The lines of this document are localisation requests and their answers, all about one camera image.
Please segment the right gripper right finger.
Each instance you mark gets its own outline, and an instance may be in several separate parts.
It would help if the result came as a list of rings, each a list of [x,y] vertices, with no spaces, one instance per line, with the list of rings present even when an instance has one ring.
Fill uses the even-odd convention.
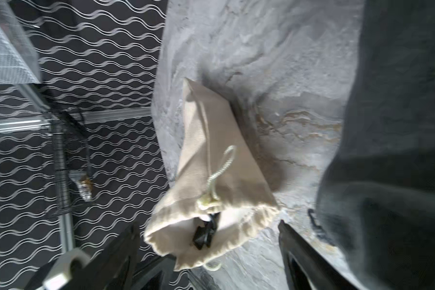
[[[290,290],[356,289],[285,221],[280,221],[278,229],[279,248]]]

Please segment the dark grey hair dryer bag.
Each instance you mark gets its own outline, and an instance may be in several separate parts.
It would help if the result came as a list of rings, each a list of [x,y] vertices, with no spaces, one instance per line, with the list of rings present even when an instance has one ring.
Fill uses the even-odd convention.
[[[435,290],[435,1],[366,1],[315,212],[370,290]]]

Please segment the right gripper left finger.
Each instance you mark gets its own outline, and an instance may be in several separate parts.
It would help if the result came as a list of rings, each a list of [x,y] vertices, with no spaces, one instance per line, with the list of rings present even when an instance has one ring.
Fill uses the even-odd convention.
[[[129,225],[64,290],[129,290],[140,246],[138,222]]]

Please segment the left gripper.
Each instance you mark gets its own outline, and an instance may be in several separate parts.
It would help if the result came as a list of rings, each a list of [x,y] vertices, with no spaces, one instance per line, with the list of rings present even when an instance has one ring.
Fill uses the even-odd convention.
[[[137,263],[132,276],[131,290],[175,290],[183,286],[186,272],[174,271],[176,257],[155,256]]]

